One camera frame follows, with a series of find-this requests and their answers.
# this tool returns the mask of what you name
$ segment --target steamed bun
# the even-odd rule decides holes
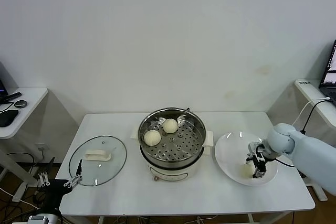
[[[252,161],[249,161],[247,164],[241,165],[240,174],[242,178],[253,178],[255,167]]]
[[[166,121],[164,121],[163,123],[163,130],[165,131],[165,133],[175,133],[177,131],[178,128],[178,124],[177,121],[174,119],[167,119]]]
[[[154,146],[157,145],[161,141],[161,135],[156,130],[150,130],[145,133],[143,139],[146,145]]]

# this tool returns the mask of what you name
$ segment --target glass pot lid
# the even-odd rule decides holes
[[[84,186],[98,186],[110,181],[123,168],[127,152],[124,143],[113,136],[97,136],[87,140],[73,153],[69,162],[69,173],[75,177],[82,160]]]

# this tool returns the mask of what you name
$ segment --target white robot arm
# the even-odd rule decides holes
[[[270,130],[262,144],[250,143],[248,148],[247,161],[253,160],[256,166],[254,177],[262,177],[266,172],[265,164],[284,155],[299,171],[336,195],[336,148],[325,142],[280,123]]]

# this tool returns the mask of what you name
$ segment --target computer mouse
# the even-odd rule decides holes
[[[0,113],[0,127],[9,126],[18,114],[18,110],[6,110]]]
[[[28,102],[25,100],[18,100],[14,103],[14,107],[22,109],[28,105]]]

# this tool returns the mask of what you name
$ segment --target white plate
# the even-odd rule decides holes
[[[266,174],[263,178],[246,178],[241,174],[248,154],[248,144],[261,142],[261,139],[247,132],[230,132],[221,136],[215,146],[216,160],[227,176],[247,186],[261,186],[272,181],[278,173],[278,163],[266,164]]]

